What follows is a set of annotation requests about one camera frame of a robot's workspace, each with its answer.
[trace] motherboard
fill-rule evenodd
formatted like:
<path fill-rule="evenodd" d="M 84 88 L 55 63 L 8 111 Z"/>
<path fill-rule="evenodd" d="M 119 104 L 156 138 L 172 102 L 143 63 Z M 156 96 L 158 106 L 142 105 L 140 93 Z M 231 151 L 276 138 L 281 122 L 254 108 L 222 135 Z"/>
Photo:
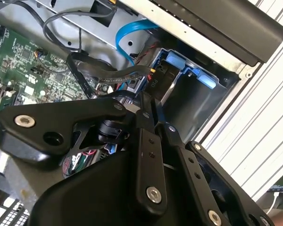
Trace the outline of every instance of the motherboard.
<path fill-rule="evenodd" d="M 94 89 L 100 86 L 88 83 Z M 63 59 L 0 25 L 0 110 L 80 99 L 86 96 Z"/>

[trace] silver screw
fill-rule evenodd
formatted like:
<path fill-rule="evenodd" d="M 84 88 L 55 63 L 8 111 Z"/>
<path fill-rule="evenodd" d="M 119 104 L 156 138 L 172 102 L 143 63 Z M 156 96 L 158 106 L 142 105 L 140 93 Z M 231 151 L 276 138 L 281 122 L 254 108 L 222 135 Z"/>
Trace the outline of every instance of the silver screw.
<path fill-rule="evenodd" d="M 36 121 L 28 115 L 19 115 L 15 118 L 15 124 L 24 128 L 31 128 L 36 124 Z"/>
<path fill-rule="evenodd" d="M 161 193 L 156 187 L 147 188 L 147 197 L 154 203 L 158 204 L 161 202 Z"/>
<path fill-rule="evenodd" d="M 194 144 L 194 147 L 196 148 L 197 151 L 201 151 L 201 147 L 198 144 Z"/>
<path fill-rule="evenodd" d="M 175 128 L 173 126 L 169 126 L 169 129 L 172 131 L 172 132 L 175 132 Z"/>
<path fill-rule="evenodd" d="M 211 219 L 211 221 L 214 223 L 214 225 L 216 225 L 216 226 L 222 225 L 221 218 L 219 217 L 219 215 L 215 211 L 210 210 L 208 212 L 208 216 Z"/>
<path fill-rule="evenodd" d="M 143 116 L 145 116 L 147 119 L 150 117 L 147 113 L 143 113 Z"/>
<path fill-rule="evenodd" d="M 123 107 L 119 104 L 115 104 L 114 107 L 120 111 L 123 109 Z"/>
<path fill-rule="evenodd" d="M 107 86 L 103 86 L 102 89 L 103 89 L 104 92 L 107 92 L 108 87 Z"/>
<path fill-rule="evenodd" d="M 270 226 L 269 222 L 264 218 L 264 217 L 260 217 L 262 222 L 264 223 L 264 225 L 266 226 Z"/>

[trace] white slatted panel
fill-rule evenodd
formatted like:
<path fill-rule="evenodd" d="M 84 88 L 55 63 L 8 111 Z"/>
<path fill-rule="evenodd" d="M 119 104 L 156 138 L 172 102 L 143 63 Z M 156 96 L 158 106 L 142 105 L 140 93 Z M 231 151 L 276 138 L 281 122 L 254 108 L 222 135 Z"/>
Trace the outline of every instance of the white slatted panel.
<path fill-rule="evenodd" d="M 252 3 L 283 25 L 283 0 Z M 283 43 L 203 145 L 254 200 L 283 175 Z"/>

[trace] cable connector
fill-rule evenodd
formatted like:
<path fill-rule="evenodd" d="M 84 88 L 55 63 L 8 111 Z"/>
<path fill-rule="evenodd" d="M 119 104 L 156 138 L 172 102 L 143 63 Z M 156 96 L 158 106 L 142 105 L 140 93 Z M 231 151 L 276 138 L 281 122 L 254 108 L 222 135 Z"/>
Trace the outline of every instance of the cable connector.
<path fill-rule="evenodd" d="M 271 205 L 271 207 L 269 208 L 269 210 L 266 212 L 266 214 L 269 214 L 270 211 L 273 209 L 273 207 L 275 206 L 275 201 L 277 200 L 278 196 L 279 196 L 280 192 L 274 192 L 274 201 Z"/>

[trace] capacitor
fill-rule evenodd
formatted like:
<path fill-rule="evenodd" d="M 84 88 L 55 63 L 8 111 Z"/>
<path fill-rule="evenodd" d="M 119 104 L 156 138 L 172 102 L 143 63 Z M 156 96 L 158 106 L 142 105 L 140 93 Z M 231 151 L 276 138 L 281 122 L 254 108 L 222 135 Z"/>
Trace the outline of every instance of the capacitor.
<path fill-rule="evenodd" d="M 46 92 L 45 92 L 44 90 L 41 90 L 41 91 L 40 91 L 40 95 L 41 95 L 41 96 L 45 96 L 45 95 L 46 95 Z"/>
<path fill-rule="evenodd" d="M 14 85 L 15 85 L 15 81 L 14 80 L 8 81 L 8 87 L 13 87 Z"/>
<path fill-rule="evenodd" d="M 107 86 L 102 86 L 102 91 L 103 92 L 107 92 L 108 91 L 108 87 Z"/>

